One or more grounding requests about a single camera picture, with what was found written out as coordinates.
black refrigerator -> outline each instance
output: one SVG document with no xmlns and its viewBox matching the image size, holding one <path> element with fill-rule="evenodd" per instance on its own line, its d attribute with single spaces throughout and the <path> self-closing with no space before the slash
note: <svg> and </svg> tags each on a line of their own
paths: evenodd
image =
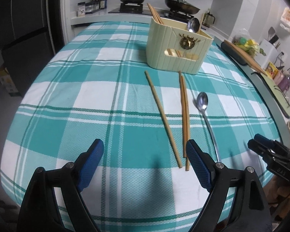
<svg viewBox="0 0 290 232">
<path fill-rule="evenodd" d="M 63 46 L 60 0 L 0 0 L 0 51 L 21 96 Z"/>
</svg>

screw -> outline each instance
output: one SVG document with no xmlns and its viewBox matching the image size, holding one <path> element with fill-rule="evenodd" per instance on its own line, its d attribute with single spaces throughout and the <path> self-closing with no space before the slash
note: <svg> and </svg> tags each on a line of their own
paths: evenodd
<svg viewBox="0 0 290 232">
<path fill-rule="evenodd" d="M 221 162 L 217 162 L 216 163 L 216 167 L 218 167 L 218 168 L 224 168 L 224 164 L 221 163 Z"/>
<path fill-rule="evenodd" d="M 43 171 L 43 167 L 38 167 L 37 169 L 36 169 L 36 172 L 37 173 L 41 173 Z"/>
<path fill-rule="evenodd" d="M 248 171 L 249 173 L 253 173 L 253 172 L 254 172 L 254 168 L 253 168 L 253 167 L 247 167 L 247 171 Z"/>
<path fill-rule="evenodd" d="M 66 167 L 67 167 L 67 168 L 72 168 L 72 167 L 74 167 L 74 162 L 68 162 L 68 163 L 66 164 Z"/>
</svg>

chopsticks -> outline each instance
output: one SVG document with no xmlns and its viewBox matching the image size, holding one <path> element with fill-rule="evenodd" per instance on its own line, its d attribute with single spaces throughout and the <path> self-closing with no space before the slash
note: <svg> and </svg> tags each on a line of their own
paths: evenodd
<svg viewBox="0 0 290 232">
<path fill-rule="evenodd" d="M 179 87 L 181 90 L 181 104 L 182 104 L 182 116 L 183 116 L 183 157 L 186 158 L 186 137 L 187 137 L 187 123 L 186 123 L 186 103 L 184 96 L 183 76 L 179 71 Z"/>
<path fill-rule="evenodd" d="M 201 32 L 201 26 L 202 26 L 202 23 L 204 21 L 204 17 L 205 17 L 205 14 L 203 13 L 202 14 L 202 17 L 201 17 L 201 21 L 200 21 L 200 26 L 199 26 L 198 34 L 200 34 L 200 32 Z"/>
<path fill-rule="evenodd" d="M 183 115 L 183 157 L 186 158 L 186 171 L 189 171 L 189 160 L 186 154 L 186 142 L 190 139 L 190 119 L 189 119 L 189 104 L 187 97 L 186 81 L 182 73 L 179 71 L 179 85 L 181 90 L 181 104 Z"/>
<path fill-rule="evenodd" d="M 176 143 L 175 143 L 175 140 L 174 140 L 174 137 L 173 137 L 173 134 L 172 134 L 171 128 L 170 128 L 170 126 L 169 126 L 168 120 L 167 120 L 167 118 L 166 118 L 166 115 L 165 115 L 165 113 L 164 113 L 163 107 L 162 107 L 162 105 L 161 105 L 161 103 L 160 103 L 160 100 L 159 100 L 159 97 L 158 97 L 157 92 L 156 92 L 156 90 L 155 90 L 155 87 L 154 87 L 154 85 L 153 85 L 153 83 L 152 83 L 152 80 L 151 80 L 151 78 L 150 78 L 150 76 L 149 76 L 149 74 L 148 74 L 147 71 L 145 71 L 145 75 L 146 75 L 146 78 L 147 78 L 147 80 L 148 80 L 148 83 L 149 83 L 150 89 L 152 90 L 152 94 L 153 94 L 153 96 L 154 96 L 154 99 L 155 99 L 155 101 L 156 101 L 156 104 L 157 104 L 157 106 L 158 106 L 158 109 L 159 109 L 159 112 L 160 112 L 160 115 L 161 115 L 161 118 L 162 118 L 163 124 L 164 124 L 164 126 L 165 126 L 165 130 L 166 130 L 167 135 L 168 135 L 168 137 L 169 137 L 169 141 L 170 141 L 171 147 L 172 147 L 172 149 L 173 149 L 173 153 L 174 153 L 175 158 L 176 158 L 176 161 L 177 161 L 177 165 L 178 165 L 179 168 L 182 168 L 182 167 L 183 167 L 183 165 L 182 165 L 182 161 L 181 161 L 181 159 L 180 159 L 180 157 L 179 157 L 179 153 L 178 153 L 178 150 L 177 150 L 177 147 L 176 147 Z"/>
<path fill-rule="evenodd" d="M 160 24 L 164 25 L 164 23 L 163 23 L 162 20 L 161 20 L 161 17 L 159 16 L 158 12 L 154 9 L 154 7 L 151 6 L 149 3 L 147 3 L 147 6 L 148 6 L 150 12 L 152 13 L 152 17 L 154 18 L 154 20 L 155 20 L 157 23 L 160 23 Z M 170 49 L 167 49 L 167 51 L 168 51 L 168 54 L 169 54 L 169 55 L 173 55 L 173 54 L 172 54 L 172 51 L 171 51 Z M 179 53 L 178 50 L 175 50 L 175 53 L 176 53 L 176 55 L 177 55 L 178 57 L 182 57 L 182 55 Z"/>
</svg>

plaid tablecloth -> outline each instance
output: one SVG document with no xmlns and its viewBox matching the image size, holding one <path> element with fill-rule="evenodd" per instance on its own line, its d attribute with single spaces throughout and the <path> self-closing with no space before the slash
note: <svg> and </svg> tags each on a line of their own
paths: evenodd
<svg viewBox="0 0 290 232">
<path fill-rule="evenodd" d="M 191 167 L 188 172 L 177 167 L 144 71 L 182 154 L 178 73 L 146 64 L 148 30 L 141 23 L 94 23 L 43 69 L 16 112 L 2 155 L 2 186 L 16 203 L 21 204 L 36 167 L 60 168 L 100 138 L 104 155 L 82 196 L 101 230 L 189 230 L 208 192 Z M 235 169 L 253 166 L 265 185 L 271 173 L 248 151 L 247 142 L 256 133 L 270 139 L 279 134 L 254 86 L 215 43 L 199 73 L 184 76 L 191 138 L 216 160 L 205 122 L 192 103 L 205 91 L 222 162 Z M 233 194 L 230 190 L 220 219 L 227 217 Z M 64 224 L 73 229 L 59 189 L 56 195 Z"/>
</svg>

cream utensil holder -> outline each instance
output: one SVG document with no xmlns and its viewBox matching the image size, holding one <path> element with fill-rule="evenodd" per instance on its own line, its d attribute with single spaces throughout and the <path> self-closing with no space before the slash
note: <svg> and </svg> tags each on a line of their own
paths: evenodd
<svg viewBox="0 0 290 232">
<path fill-rule="evenodd" d="M 197 74 L 213 42 L 212 37 L 203 31 L 200 34 L 187 31 L 186 23 L 166 18 L 161 20 L 164 25 L 153 18 L 150 24 L 146 46 L 148 65 L 160 70 Z"/>
</svg>

